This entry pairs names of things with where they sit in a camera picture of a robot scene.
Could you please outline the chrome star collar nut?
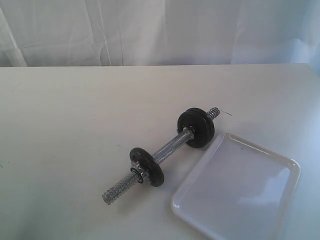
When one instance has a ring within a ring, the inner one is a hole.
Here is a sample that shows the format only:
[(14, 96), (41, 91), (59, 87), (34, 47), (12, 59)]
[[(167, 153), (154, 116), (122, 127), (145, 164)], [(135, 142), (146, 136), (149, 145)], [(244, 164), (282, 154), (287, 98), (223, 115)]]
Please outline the chrome star collar nut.
[(137, 178), (138, 178), (137, 182), (139, 184), (149, 182), (149, 173), (142, 168), (139, 161), (131, 163), (130, 171), (137, 175)]

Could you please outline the white backdrop curtain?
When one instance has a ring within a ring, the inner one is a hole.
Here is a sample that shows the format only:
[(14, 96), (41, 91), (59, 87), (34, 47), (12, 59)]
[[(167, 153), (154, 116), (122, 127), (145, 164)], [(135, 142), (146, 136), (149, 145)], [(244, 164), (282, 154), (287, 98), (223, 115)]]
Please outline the white backdrop curtain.
[(308, 63), (317, 0), (3, 0), (3, 66)]

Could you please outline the white square plastic tray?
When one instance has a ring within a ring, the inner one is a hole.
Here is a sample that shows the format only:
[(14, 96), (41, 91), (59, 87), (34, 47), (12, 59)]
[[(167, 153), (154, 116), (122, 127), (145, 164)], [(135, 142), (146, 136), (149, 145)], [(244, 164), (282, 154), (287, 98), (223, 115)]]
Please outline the white square plastic tray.
[(277, 240), (300, 174), (295, 160), (225, 133), (177, 189), (171, 208), (212, 240)]

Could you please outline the black weight plate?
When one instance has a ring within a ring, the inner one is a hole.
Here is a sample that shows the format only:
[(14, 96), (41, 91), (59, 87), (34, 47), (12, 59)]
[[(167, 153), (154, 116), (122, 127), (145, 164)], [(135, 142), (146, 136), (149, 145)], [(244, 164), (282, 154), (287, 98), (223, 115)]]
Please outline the black weight plate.
[(193, 132), (193, 139), (186, 142), (192, 148), (203, 148), (207, 144), (200, 139), (200, 127), (196, 126), (196, 115), (187, 109), (177, 120), (177, 132), (180, 133), (184, 128), (189, 128)]
[(207, 112), (200, 108), (192, 107), (188, 110), (196, 116), (195, 125), (200, 127), (200, 139), (205, 142), (205, 144), (209, 143), (215, 134), (215, 127), (212, 118)]

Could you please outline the chrome threaded dumbbell bar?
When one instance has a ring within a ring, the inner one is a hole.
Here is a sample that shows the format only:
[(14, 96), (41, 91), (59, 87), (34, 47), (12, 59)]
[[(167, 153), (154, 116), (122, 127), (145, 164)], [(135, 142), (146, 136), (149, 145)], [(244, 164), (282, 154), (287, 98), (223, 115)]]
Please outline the chrome threaded dumbbell bar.
[[(217, 107), (213, 107), (208, 111), (205, 111), (212, 118), (213, 124), (214, 119), (220, 115), (220, 109)], [(187, 141), (192, 140), (194, 137), (193, 131), (190, 128), (184, 128), (180, 133), (171, 139), (168, 143), (166, 143), (163, 147), (161, 147), (154, 154), (150, 154), (155, 161), (160, 164), (170, 157), (176, 150), (178, 150), (181, 146), (187, 145)], [(119, 182), (109, 188), (105, 193), (102, 194), (102, 199), (107, 205), (115, 202), (120, 196), (122, 196), (125, 192), (127, 192), (130, 188), (138, 183), (138, 176), (134, 173), (130, 172), (126, 174)]]

